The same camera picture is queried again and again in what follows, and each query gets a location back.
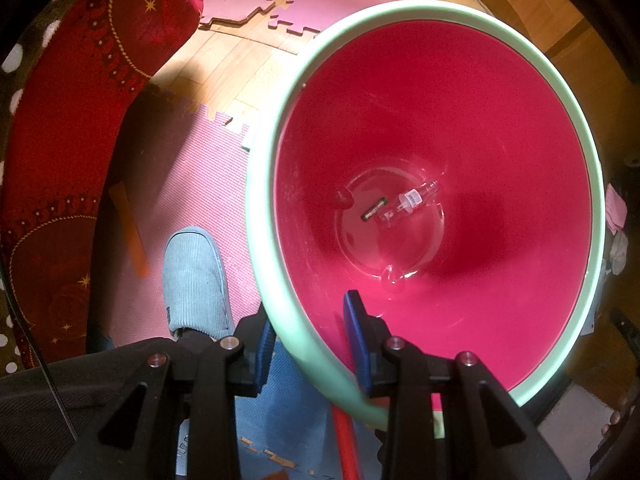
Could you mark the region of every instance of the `foot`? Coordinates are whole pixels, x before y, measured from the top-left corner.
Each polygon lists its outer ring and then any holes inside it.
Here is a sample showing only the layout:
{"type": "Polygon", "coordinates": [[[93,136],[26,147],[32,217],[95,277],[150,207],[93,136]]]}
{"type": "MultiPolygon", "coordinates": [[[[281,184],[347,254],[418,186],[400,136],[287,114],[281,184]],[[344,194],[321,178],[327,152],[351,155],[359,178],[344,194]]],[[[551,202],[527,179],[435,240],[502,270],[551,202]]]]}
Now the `foot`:
{"type": "Polygon", "coordinates": [[[189,328],[214,339],[233,332],[222,258],[203,228],[185,227],[169,237],[164,249],[162,293],[173,336],[189,328]]]}

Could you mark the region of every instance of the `bucket rim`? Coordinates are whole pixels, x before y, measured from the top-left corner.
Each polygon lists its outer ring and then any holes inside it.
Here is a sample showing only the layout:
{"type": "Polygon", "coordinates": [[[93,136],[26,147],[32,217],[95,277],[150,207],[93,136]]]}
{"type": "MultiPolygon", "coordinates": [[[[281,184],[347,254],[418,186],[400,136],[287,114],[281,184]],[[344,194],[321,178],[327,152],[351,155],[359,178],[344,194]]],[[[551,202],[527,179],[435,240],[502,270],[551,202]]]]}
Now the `bucket rim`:
{"type": "MultiPolygon", "coordinates": [[[[369,7],[319,34],[280,79],[271,94],[271,101],[260,116],[247,167],[247,241],[262,302],[276,333],[297,365],[332,403],[357,420],[383,430],[386,429],[388,411],[364,396],[353,373],[322,340],[298,300],[280,250],[273,184],[280,134],[304,82],[334,52],[356,37],[384,25],[413,20],[465,25],[485,32],[516,50],[538,70],[562,102],[584,155],[591,195],[591,240],[582,286],[568,322],[553,348],[521,383],[510,390],[518,405],[525,404],[544,386],[577,340],[596,293],[604,251],[604,184],[589,125],[564,78],[523,35],[493,16],[436,0],[402,0],[369,7]]],[[[442,432],[442,418],[437,416],[438,413],[435,415],[435,431],[439,434],[442,432]]]]}

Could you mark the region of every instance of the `screw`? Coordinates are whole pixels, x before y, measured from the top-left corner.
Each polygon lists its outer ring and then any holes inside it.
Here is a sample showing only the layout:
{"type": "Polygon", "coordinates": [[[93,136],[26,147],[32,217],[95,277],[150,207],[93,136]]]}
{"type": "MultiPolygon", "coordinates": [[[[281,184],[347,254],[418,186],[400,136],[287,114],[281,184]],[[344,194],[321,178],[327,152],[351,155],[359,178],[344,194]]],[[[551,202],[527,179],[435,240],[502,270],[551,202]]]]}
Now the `screw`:
{"type": "Polygon", "coordinates": [[[233,350],[238,348],[240,340],[234,335],[228,335],[220,340],[220,346],[225,350],[233,350]]]}
{"type": "Polygon", "coordinates": [[[146,358],[146,364],[148,364],[152,368],[159,368],[161,366],[164,366],[165,363],[166,363],[166,354],[163,354],[162,352],[158,352],[157,354],[151,354],[149,357],[146,358]]]}
{"type": "Polygon", "coordinates": [[[402,350],[406,345],[406,343],[404,342],[404,339],[402,339],[401,337],[398,337],[397,335],[391,336],[389,339],[386,340],[385,344],[386,344],[386,347],[389,348],[389,350],[402,350]]]}
{"type": "Polygon", "coordinates": [[[467,350],[458,354],[458,361],[465,366],[474,366],[478,364],[478,357],[473,352],[467,350]]]}

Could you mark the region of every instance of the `small vial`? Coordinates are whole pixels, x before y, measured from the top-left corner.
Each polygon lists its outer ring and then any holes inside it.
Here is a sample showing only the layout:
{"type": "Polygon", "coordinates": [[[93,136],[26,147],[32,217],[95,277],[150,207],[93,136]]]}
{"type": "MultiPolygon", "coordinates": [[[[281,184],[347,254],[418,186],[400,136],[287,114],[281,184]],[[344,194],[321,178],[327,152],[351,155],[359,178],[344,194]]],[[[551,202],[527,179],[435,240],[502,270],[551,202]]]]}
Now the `small vial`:
{"type": "Polygon", "coordinates": [[[376,217],[386,227],[393,227],[400,219],[411,215],[414,211],[421,208],[425,203],[431,203],[429,200],[438,192],[438,183],[436,180],[428,180],[404,193],[400,193],[395,199],[380,209],[376,217]]]}

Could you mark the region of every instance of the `white label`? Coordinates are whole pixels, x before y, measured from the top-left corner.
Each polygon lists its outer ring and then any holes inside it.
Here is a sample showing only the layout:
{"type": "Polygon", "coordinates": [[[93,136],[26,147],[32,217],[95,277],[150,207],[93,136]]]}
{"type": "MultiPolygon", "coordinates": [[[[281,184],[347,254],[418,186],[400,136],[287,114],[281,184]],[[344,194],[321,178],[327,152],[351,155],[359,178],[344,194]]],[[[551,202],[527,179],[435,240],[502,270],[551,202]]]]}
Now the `white label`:
{"type": "Polygon", "coordinates": [[[411,204],[412,208],[415,208],[422,203],[422,197],[420,196],[420,193],[418,193],[415,189],[407,191],[404,196],[409,201],[409,204],[411,204]]]}

